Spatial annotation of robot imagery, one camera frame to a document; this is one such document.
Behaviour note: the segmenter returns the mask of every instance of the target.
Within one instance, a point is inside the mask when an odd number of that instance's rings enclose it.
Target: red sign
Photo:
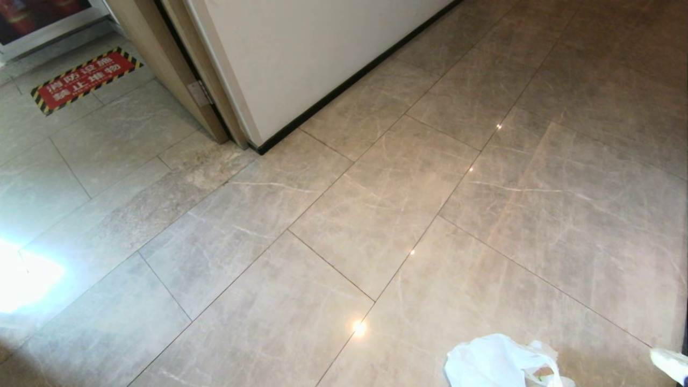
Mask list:
[[[38,93],[43,97],[48,109],[55,110],[63,103],[134,67],[134,63],[114,51],[39,87]]]

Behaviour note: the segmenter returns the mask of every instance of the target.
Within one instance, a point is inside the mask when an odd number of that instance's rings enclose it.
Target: door hinge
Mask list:
[[[208,93],[208,90],[202,81],[189,83],[186,85],[186,88],[189,89],[189,92],[191,93],[193,100],[196,101],[196,105],[198,105],[198,107],[215,104],[213,97],[211,97],[210,93]]]

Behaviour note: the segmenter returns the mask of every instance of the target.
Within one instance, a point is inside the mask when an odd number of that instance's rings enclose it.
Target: warning floor sticker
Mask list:
[[[142,66],[143,63],[117,47],[37,86],[31,91],[31,97],[48,116]]]

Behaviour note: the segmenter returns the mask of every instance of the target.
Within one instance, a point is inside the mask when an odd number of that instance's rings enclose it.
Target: yellow and black hazard stripe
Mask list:
[[[46,85],[48,85],[48,84],[50,84],[50,83],[53,83],[54,81],[57,81],[58,79],[62,78],[63,76],[65,76],[65,75],[67,75],[67,74],[69,74],[69,73],[71,73],[71,72],[75,72],[76,70],[79,70],[79,69],[81,69],[82,67],[87,66],[87,65],[89,65],[89,64],[91,64],[91,63],[97,61],[98,59],[102,59],[102,58],[104,58],[104,57],[106,57],[106,56],[112,54],[113,52],[117,52],[117,53],[119,53],[120,55],[122,55],[126,60],[128,60],[129,62],[131,62],[131,64],[133,65],[133,67],[132,67],[131,69],[129,69],[129,70],[123,72],[122,74],[118,74],[118,75],[114,76],[113,78],[110,78],[110,79],[108,79],[107,81],[102,82],[102,83],[100,83],[99,85],[93,86],[92,88],[86,90],[85,92],[83,92],[83,93],[81,93],[81,94],[79,94],[79,95],[77,95],[77,96],[74,96],[74,98],[70,99],[70,100],[67,101],[67,102],[64,102],[62,105],[59,105],[58,107],[56,107],[56,108],[54,108],[54,109],[50,109],[50,108],[47,106],[47,104],[46,104],[45,101],[43,100],[43,97],[39,94],[39,89],[40,89],[41,87],[46,86]],[[58,75],[58,76],[56,76],[56,77],[54,77],[54,78],[51,78],[51,79],[47,80],[46,82],[43,82],[42,84],[40,84],[40,85],[34,87],[34,89],[31,90],[31,97],[34,99],[34,101],[36,102],[36,105],[38,105],[39,109],[43,112],[43,114],[45,114],[46,116],[49,116],[49,115],[52,114],[53,112],[56,112],[57,110],[62,109],[63,107],[69,105],[70,103],[73,103],[74,101],[78,100],[79,98],[81,98],[81,97],[83,97],[83,96],[87,96],[90,92],[92,92],[92,91],[94,91],[94,90],[100,89],[103,85],[107,85],[107,84],[109,84],[109,83],[113,83],[116,79],[122,78],[123,76],[127,75],[128,73],[130,73],[130,72],[132,72],[132,71],[134,71],[134,70],[136,70],[136,69],[138,69],[138,68],[140,68],[140,67],[143,67],[143,62],[142,62],[142,61],[139,61],[137,58],[134,58],[130,53],[128,53],[128,52],[122,50],[121,47],[116,47],[116,48],[114,48],[114,49],[112,49],[112,50],[110,50],[110,51],[108,51],[108,52],[106,52],[106,53],[104,53],[104,54],[100,54],[100,55],[96,56],[95,58],[90,59],[89,61],[86,61],[86,62],[84,62],[84,63],[81,63],[80,65],[78,65],[78,66],[76,66],[76,67],[74,67],[74,68],[72,68],[72,69],[69,69],[69,70],[65,71],[64,73],[62,73],[62,74],[60,74],[60,75]]]

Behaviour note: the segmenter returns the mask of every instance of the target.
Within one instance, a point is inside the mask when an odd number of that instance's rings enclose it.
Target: gray tile floor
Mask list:
[[[681,0],[464,0],[265,156],[146,70],[44,118],[0,85],[0,385],[441,386],[480,335],[673,386]]]

